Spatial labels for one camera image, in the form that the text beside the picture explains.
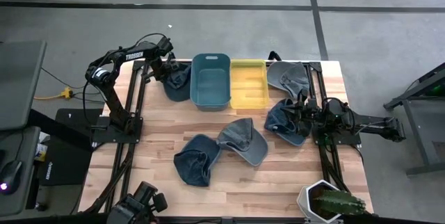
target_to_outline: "butcher block tabletop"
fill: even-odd
[[[115,90],[124,104],[133,63],[125,63]],[[340,64],[321,61],[328,97],[346,97]],[[132,111],[135,110],[140,75],[136,82]],[[172,102],[162,83],[147,84],[142,108],[143,132],[133,159],[129,193],[141,181],[149,182],[164,193],[168,208],[159,216],[233,216],[303,217],[296,199],[302,187],[323,178],[318,148],[311,137],[295,147],[264,129],[268,110],[287,93],[269,86],[268,109],[231,109],[219,112],[198,111],[192,101]],[[240,118],[252,118],[254,127],[266,138],[268,154],[253,167],[237,153],[223,150],[211,171],[209,187],[185,184],[173,164],[173,156],[196,134],[216,138],[223,127]],[[87,209],[104,190],[111,177],[116,144],[105,144],[92,154],[79,211]],[[351,192],[366,202],[372,212],[362,160],[350,146],[338,146],[343,179]],[[120,194],[120,184],[115,201]]]

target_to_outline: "denim cap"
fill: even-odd
[[[282,99],[268,112],[264,128],[281,137],[292,145],[299,146],[305,141],[305,137],[298,135],[297,127],[288,115],[282,110],[283,107],[292,105],[291,99]]]
[[[266,139],[253,127],[252,118],[235,120],[216,139],[225,150],[235,151],[252,166],[258,166],[268,152]]]
[[[168,99],[182,102],[190,99],[191,65],[178,63],[178,70],[173,71],[163,82],[164,91]]]
[[[275,61],[267,70],[267,82],[269,85],[284,90],[294,99],[303,89],[309,90],[309,79],[302,63],[288,63]]]
[[[209,186],[210,170],[220,156],[221,148],[216,142],[198,134],[175,154],[173,163],[181,179],[192,186]]]

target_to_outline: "yellow plastic tray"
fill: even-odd
[[[230,106],[233,109],[264,109],[269,105],[266,62],[232,60],[230,63]]]

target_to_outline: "potted plant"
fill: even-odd
[[[307,218],[331,223],[342,214],[358,215],[366,211],[363,200],[340,191],[324,179],[302,188],[298,206]]]

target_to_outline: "gray floor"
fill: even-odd
[[[309,5],[309,0],[46,0],[116,3]],[[321,6],[445,6],[445,0],[318,0]],[[330,60],[340,61],[351,106],[358,113],[389,115],[382,104],[402,93],[411,81],[445,61],[445,13],[321,13]],[[232,58],[320,60],[310,11],[246,10],[91,10],[0,8],[0,40],[43,39],[48,42],[44,67],[82,86],[89,62],[141,35],[159,31],[172,38],[178,58],[201,52],[224,52]],[[42,74],[37,95],[63,89]],[[57,109],[80,108],[80,101],[35,102],[55,116]],[[399,110],[394,114],[405,119]],[[443,222],[445,173],[408,178],[405,170],[420,165],[409,127],[407,140],[392,143],[362,134],[366,176],[375,212],[381,216]],[[66,214],[71,202],[53,202],[47,214]]]

